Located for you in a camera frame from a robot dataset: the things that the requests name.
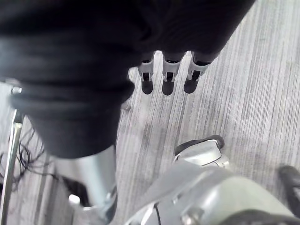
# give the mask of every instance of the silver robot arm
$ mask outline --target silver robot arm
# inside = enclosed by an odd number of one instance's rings
[[[227,170],[223,144],[213,136],[181,145],[174,164],[149,188],[125,225],[223,225],[241,219],[243,224],[300,224],[267,190]]]
[[[87,157],[55,160],[70,205],[90,225],[111,222],[117,207],[115,147]]]

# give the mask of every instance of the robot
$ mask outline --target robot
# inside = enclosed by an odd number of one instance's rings
[[[15,110],[1,198],[1,225],[7,224],[16,150],[24,116]],[[222,154],[222,137],[192,140],[174,151],[174,163],[142,197],[136,213],[125,225],[300,225],[300,173],[281,167],[291,211],[255,182],[232,173]],[[57,174],[64,182],[70,205],[89,225],[109,224],[117,208],[114,146],[76,159],[56,158]]]
[[[155,52],[149,52],[142,56],[143,60],[138,67],[141,77],[142,91],[149,95],[153,91],[153,59]],[[174,90],[174,81],[178,74],[184,52],[167,53],[163,51],[163,86],[164,95],[171,95]],[[192,51],[192,58],[188,67],[188,74],[184,83],[184,91],[191,94],[196,90],[200,77],[205,73],[211,61],[201,61],[201,54]]]

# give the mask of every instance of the black cloth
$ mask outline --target black cloth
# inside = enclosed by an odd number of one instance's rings
[[[142,53],[187,50],[212,61],[253,0],[15,0],[0,3],[0,77],[17,79],[13,107],[61,158],[116,142],[128,69]]]

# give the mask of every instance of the floor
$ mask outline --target floor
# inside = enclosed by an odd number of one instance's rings
[[[122,111],[120,119],[119,200],[113,224],[124,223],[145,190],[167,170],[175,146],[212,134],[224,137],[224,153],[237,173],[283,201],[276,169],[280,164],[300,169],[299,21],[300,1],[258,0],[191,95],[183,91],[190,53],[168,97],[161,92],[161,52],[155,55],[151,95],[142,93],[137,69],[129,71],[136,89],[129,100],[131,110]],[[0,92],[9,93],[4,86]],[[3,150],[11,110],[1,98]],[[20,193],[14,195],[19,210],[10,215],[18,218],[12,225],[20,221],[24,225],[86,224],[68,207],[60,184],[50,177],[28,174]]]

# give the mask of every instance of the metal pole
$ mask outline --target metal pole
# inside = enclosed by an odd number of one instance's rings
[[[9,200],[12,192],[15,158],[19,146],[21,130],[23,126],[24,116],[15,110],[10,131],[9,149],[7,154],[7,164],[4,176],[4,184],[1,196],[1,225],[7,225]]]

